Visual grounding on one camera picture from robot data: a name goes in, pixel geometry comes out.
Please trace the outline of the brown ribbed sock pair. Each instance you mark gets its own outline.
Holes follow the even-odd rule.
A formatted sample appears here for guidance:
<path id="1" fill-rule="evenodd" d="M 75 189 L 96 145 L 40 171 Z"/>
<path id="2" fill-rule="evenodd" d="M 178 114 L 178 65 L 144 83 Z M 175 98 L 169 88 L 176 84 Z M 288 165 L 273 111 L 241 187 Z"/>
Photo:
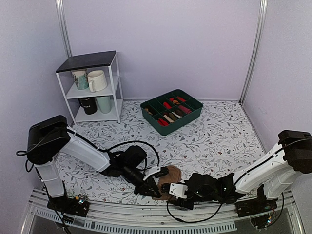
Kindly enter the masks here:
<path id="1" fill-rule="evenodd" d="M 165 183 L 171 184 L 171 183 L 179 183 L 181 181 L 182 172 L 178 167 L 173 166 L 173 165 L 168 165 L 167 168 L 169 170 L 169 173 L 165 176 L 160 177 L 158 184 L 157 184 L 161 197 L 160 198 L 153 197 L 152 198 L 153 200 L 168 200 L 170 198 L 170 194 L 163 193 L 161 191 L 161 186 Z"/>

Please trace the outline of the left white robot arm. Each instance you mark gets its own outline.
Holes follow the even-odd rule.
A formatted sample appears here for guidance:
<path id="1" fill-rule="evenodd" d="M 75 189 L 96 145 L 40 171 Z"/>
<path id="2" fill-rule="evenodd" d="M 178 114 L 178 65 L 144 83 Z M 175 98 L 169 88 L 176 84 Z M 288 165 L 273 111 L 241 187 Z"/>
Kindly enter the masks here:
<path id="1" fill-rule="evenodd" d="M 53 203 L 63 212 L 69 211 L 73 204 L 65 195 L 65 186 L 55 166 L 54 157 L 59 153 L 86 163 L 104 176 L 124 177 L 134 185 L 135 194 L 161 197 L 152 178 L 160 172 L 160 167 L 144 171 L 138 169 L 138 165 L 147 160 L 147 154 L 138 146 L 138 141 L 132 142 L 125 151 L 101 149 L 75 132 L 68 126 L 66 117 L 59 115 L 30 127 L 26 155 L 38 170 Z"/>

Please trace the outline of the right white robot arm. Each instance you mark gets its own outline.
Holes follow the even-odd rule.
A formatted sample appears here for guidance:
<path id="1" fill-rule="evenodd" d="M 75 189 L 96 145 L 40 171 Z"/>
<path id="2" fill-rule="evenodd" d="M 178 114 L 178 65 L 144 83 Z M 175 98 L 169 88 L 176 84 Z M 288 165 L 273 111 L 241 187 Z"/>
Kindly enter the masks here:
<path id="1" fill-rule="evenodd" d="M 308 132 L 284 130 L 279 141 L 247 168 L 218 179 L 193 173 L 184 183 L 170 185 L 171 204 L 192 210 L 196 202 L 234 204 L 252 190 L 263 191 L 252 202 L 261 213 L 298 177 L 312 172 L 312 136 Z"/>

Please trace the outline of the floral table mat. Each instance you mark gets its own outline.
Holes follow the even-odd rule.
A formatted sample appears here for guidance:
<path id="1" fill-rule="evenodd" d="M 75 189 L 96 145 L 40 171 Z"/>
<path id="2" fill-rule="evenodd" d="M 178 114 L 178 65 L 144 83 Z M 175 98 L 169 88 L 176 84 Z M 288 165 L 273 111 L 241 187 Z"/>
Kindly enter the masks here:
<path id="1" fill-rule="evenodd" d="M 182 179 L 193 173 L 218 178 L 239 171 L 264 155 L 241 106 L 233 101 L 204 101 L 200 117 L 167 136 L 160 135 L 142 116 L 140 102 L 125 101 L 121 121 L 84 122 L 74 129 L 101 148 L 129 147 L 131 140 L 147 152 L 148 166 L 174 165 Z M 67 154 L 56 159 L 56 168 L 69 196 L 86 195 L 90 200 L 162 205 L 160 200 L 134 194 L 122 177 L 106 177 Z"/>

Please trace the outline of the red rolled sock front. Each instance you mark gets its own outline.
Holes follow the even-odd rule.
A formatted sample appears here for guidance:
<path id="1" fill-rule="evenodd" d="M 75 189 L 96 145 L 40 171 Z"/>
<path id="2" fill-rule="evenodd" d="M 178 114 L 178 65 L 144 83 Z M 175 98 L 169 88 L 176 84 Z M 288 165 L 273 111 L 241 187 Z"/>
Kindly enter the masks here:
<path id="1" fill-rule="evenodd" d="M 161 126 L 168 126 L 169 123 L 167 121 L 165 121 L 162 118 L 158 118 L 157 122 L 161 125 Z"/>

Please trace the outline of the red rolled sock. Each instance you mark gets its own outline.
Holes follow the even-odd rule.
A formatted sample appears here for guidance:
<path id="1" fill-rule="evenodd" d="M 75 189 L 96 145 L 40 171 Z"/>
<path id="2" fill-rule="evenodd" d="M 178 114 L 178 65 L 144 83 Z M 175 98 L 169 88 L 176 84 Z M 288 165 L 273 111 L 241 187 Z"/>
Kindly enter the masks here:
<path id="1" fill-rule="evenodd" d="M 171 109 L 171 108 L 172 108 L 167 102 L 163 102 L 163 106 L 164 106 L 166 109 Z"/>
<path id="2" fill-rule="evenodd" d="M 158 118 L 157 122 L 161 125 L 161 126 L 168 126 L 169 123 L 167 121 L 165 121 L 162 118 Z"/>

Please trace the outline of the beige sock in box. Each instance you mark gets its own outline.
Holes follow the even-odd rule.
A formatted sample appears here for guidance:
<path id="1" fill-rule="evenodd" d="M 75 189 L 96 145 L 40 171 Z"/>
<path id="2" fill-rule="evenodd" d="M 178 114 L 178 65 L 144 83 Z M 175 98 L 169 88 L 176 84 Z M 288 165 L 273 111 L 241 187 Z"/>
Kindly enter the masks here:
<path id="1" fill-rule="evenodd" d="M 169 123 L 173 123 L 174 120 L 172 120 L 168 115 L 164 115 L 164 118 L 169 122 Z"/>

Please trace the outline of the dark brown sock in box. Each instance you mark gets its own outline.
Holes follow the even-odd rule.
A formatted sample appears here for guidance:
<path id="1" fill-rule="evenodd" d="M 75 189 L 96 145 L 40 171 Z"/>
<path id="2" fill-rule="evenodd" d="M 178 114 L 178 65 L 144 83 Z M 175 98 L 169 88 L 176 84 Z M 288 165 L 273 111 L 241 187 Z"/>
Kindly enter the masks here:
<path id="1" fill-rule="evenodd" d="M 178 116 L 181 116 L 181 117 L 184 117 L 186 114 L 180 110 L 179 108 L 175 110 L 175 113 L 178 115 Z"/>

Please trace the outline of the maroon sock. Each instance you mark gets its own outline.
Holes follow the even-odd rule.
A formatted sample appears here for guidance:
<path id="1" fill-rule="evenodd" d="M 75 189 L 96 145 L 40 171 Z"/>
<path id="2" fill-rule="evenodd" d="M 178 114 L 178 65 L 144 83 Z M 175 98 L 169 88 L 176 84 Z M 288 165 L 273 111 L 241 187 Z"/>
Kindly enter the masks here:
<path id="1" fill-rule="evenodd" d="M 185 106 L 183 106 L 183 105 L 179 105 L 178 107 L 179 107 L 179 109 L 181 109 L 181 110 L 182 110 L 183 112 L 185 112 L 186 114 L 190 114 L 190 113 L 192 112 L 191 109 L 189 109 L 189 108 L 187 108 L 187 107 L 185 107 Z"/>

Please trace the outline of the orange striped sock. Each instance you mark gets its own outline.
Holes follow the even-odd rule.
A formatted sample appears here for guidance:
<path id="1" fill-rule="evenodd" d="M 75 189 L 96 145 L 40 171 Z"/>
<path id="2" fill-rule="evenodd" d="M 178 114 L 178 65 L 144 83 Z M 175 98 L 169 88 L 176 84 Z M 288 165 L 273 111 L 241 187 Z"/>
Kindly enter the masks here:
<path id="1" fill-rule="evenodd" d="M 174 105 L 180 105 L 179 100 L 178 100 L 178 99 L 175 99 L 175 98 L 173 98 L 173 97 L 169 98 L 169 101 L 170 101 L 171 103 L 173 103 Z"/>

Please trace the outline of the mint green mug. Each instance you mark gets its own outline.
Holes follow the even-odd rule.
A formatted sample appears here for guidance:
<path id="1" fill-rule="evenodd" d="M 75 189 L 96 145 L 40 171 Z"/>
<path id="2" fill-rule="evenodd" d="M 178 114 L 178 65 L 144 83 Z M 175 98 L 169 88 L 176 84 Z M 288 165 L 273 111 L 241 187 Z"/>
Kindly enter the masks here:
<path id="1" fill-rule="evenodd" d="M 98 106 L 100 108 L 100 111 L 103 114 L 107 114 L 111 111 L 111 101 L 110 96 L 101 96 L 96 97 L 96 101 L 98 103 Z"/>

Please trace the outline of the black mug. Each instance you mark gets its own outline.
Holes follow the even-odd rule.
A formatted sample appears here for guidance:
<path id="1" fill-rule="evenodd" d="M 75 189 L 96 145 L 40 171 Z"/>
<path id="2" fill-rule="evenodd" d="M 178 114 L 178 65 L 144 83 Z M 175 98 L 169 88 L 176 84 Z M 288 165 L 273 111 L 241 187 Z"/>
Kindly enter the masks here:
<path id="1" fill-rule="evenodd" d="M 98 110 L 94 97 L 83 97 L 79 98 L 78 101 L 87 115 L 92 115 Z"/>

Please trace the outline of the aluminium front rail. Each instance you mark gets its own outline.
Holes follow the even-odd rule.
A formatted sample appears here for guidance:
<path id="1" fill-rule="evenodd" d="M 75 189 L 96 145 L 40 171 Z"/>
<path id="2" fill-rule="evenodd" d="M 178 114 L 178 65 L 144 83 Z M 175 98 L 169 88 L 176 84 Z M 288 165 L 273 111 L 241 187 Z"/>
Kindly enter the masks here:
<path id="1" fill-rule="evenodd" d="M 291 191 L 277 202 L 276 222 L 262 230 L 253 226 L 270 212 L 238 217 L 234 205 L 197 204 L 192 211 L 166 205 L 131 205 L 90 201 L 86 217 L 73 216 L 68 223 L 72 234 L 304 234 L 306 233 Z"/>

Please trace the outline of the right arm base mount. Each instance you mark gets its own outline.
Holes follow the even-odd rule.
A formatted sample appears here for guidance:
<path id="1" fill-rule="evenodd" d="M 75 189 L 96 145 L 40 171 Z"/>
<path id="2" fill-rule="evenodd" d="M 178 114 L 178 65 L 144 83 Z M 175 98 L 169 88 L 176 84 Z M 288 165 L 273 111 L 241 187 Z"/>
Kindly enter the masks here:
<path id="1" fill-rule="evenodd" d="M 268 200 L 264 195 L 264 185 L 257 189 L 257 198 L 235 203 L 238 217 L 256 215 L 277 208 L 278 199 Z"/>

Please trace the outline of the right corner metal post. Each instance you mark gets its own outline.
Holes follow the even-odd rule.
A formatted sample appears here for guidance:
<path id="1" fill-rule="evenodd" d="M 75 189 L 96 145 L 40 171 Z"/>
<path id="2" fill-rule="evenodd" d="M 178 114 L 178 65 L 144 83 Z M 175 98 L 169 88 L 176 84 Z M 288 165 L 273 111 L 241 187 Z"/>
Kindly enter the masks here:
<path id="1" fill-rule="evenodd" d="M 241 105 L 244 105 L 247 95 L 248 95 L 248 90 L 251 85 L 255 65 L 256 65 L 256 59 L 258 56 L 260 44 L 261 44 L 261 39 L 263 35 L 263 30 L 265 26 L 265 20 L 266 20 L 266 13 L 267 13 L 267 7 L 268 7 L 268 1 L 267 0 L 261 0 L 260 1 L 260 7 L 259 7 L 259 13 L 258 13 L 258 20 L 257 20 L 257 26 L 256 26 L 256 32 L 255 32 L 255 38 L 253 42 L 253 49 L 252 49 L 252 54 L 250 58 L 250 62 L 248 65 L 243 89 L 240 95 L 239 103 Z"/>

